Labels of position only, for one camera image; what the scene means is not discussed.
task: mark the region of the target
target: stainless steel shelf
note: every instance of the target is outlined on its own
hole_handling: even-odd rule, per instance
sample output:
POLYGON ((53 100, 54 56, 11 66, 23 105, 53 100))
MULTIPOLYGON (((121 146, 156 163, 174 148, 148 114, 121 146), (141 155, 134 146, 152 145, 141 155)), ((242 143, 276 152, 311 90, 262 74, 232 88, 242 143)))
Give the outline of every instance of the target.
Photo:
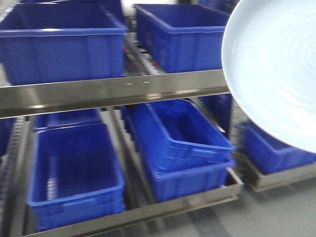
POLYGON ((302 180, 316 177, 316 162, 297 168, 272 174, 262 174, 244 154, 236 157, 239 170, 254 191, 262 192, 269 189, 289 185, 302 180))
POLYGON ((125 74, 139 76, 0 87, 0 118, 229 92, 222 70, 160 74, 128 37, 125 45, 125 74))
POLYGON ((134 150, 134 144, 130 140, 130 135, 123 128, 118 110, 109 108, 109 111, 102 112, 103 119, 108 125, 112 141, 126 179, 125 202, 127 210, 125 212, 105 216, 102 218, 89 220, 54 230, 36 233, 35 221, 30 209, 26 206, 26 193, 28 187, 28 176, 32 164, 33 129, 30 121, 26 122, 26 134, 23 136, 23 146, 19 153, 24 153, 20 157, 20 168, 17 172, 23 171, 16 176, 16 190, 11 198, 12 201, 7 206, 11 210, 6 221, 6 235, 8 237, 73 237, 73 236, 93 236, 115 229, 131 226, 141 222, 147 222, 156 218, 171 216, 200 208, 225 203, 237 199, 237 195, 242 190, 243 183, 236 176, 232 169, 225 186, 211 191, 181 197, 178 199, 156 203, 152 196, 152 191, 145 178, 145 173, 141 165, 140 156, 134 150))

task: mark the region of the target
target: plastic crate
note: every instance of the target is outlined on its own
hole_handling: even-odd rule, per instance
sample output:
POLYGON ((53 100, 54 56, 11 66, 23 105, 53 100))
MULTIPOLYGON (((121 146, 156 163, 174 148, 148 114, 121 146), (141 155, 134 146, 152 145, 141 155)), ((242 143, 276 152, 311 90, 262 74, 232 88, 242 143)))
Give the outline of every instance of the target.
POLYGON ((157 172, 221 163, 233 145, 186 100, 140 104, 130 116, 137 146, 157 172))
POLYGON ((136 132, 131 117, 128 116, 126 119, 131 129, 132 138, 142 155, 146 176, 157 201, 161 202, 204 192, 225 184, 228 174, 227 167, 235 165, 235 161, 230 155, 225 155, 221 161, 209 163, 206 166, 161 173, 154 167, 152 158, 147 156, 145 152, 147 144, 140 142, 141 138, 136 132))
POLYGON ((235 5, 233 0, 199 0, 198 3, 224 12, 231 12, 235 5))
POLYGON ((122 212, 123 189, 105 124, 36 133, 28 205, 39 231, 122 212))
POLYGON ((59 127, 71 127, 102 123, 99 109, 78 110, 47 115, 37 115, 34 130, 47 130, 59 127))
POLYGON ((229 15, 198 5, 136 4, 137 38, 167 73, 220 69, 229 15))
POLYGON ((316 154, 291 147, 249 122, 244 152, 264 174, 313 163, 316 154))
POLYGON ((0 157, 6 154, 14 121, 14 118, 0 119, 0 157))
POLYGON ((20 3, 97 3, 103 5, 111 14, 113 14, 119 21, 124 22, 124 15, 120 0, 21 0, 20 3))
POLYGON ((21 3, 0 21, 12 85, 120 77, 126 27, 96 4, 21 3))
POLYGON ((229 134, 232 110, 232 95, 210 95, 199 97, 203 105, 216 117, 218 124, 229 134))

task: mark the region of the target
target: stacked crates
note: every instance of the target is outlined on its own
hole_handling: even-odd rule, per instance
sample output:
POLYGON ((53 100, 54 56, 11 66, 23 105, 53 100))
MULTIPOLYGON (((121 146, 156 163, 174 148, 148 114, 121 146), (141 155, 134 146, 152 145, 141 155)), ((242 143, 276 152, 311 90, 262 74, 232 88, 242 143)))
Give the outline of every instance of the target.
POLYGON ((195 105, 172 100, 122 108, 157 201, 225 184, 232 144, 195 105))

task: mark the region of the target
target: shelving rack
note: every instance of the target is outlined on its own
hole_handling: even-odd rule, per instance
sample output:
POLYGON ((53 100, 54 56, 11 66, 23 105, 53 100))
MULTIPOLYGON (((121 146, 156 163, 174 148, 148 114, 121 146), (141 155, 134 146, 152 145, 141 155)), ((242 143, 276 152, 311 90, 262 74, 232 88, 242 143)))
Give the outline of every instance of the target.
MULTIPOLYGON (((17 119, 9 146, 10 152, 3 163, 6 165, 1 166, 2 236, 92 236, 237 199, 243 183, 235 171, 229 169, 227 184, 220 189, 155 203, 142 173, 139 155, 135 153, 129 134, 122 127, 119 111, 115 110, 114 106, 188 97, 199 104, 195 97, 229 93, 229 89, 222 70, 165 74, 141 53, 131 38, 125 38, 125 45, 128 52, 124 78, 0 87, 0 118, 23 116, 17 119), (103 117, 107 124, 111 124, 111 136, 116 141, 116 150, 127 180, 125 197, 128 211, 35 233, 32 212, 25 205, 33 142, 32 117, 29 119, 28 116, 98 107, 106 107, 107 111, 103 112, 103 117)), ((247 116, 234 101, 230 140, 237 148, 242 147, 243 141, 240 124, 246 120, 247 116)), ((243 154, 236 153, 236 160, 239 163, 238 172, 256 191, 316 176, 314 164, 263 175, 243 154)))

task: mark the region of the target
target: metal rail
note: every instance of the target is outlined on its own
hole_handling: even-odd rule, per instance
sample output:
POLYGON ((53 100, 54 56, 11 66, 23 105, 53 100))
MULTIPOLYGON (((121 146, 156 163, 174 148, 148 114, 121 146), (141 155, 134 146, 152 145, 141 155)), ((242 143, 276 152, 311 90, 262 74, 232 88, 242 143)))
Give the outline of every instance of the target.
POLYGON ((14 184, 13 174, 18 163, 19 149, 21 145, 21 133, 24 129, 25 118, 17 118, 12 128, 7 154, 2 159, 0 168, 0 236, 7 236, 7 221, 12 210, 8 208, 12 201, 11 187, 14 184))
POLYGON ((9 86, 0 88, 0 118, 226 92, 222 70, 9 86))
POLYGON ((316 162, 265 175, 256 168, 246 155, 239 153, 235 159, 238 162, 239 170, 245 177, 245 180, 256 192, 262 192, 316 177, 316 162))

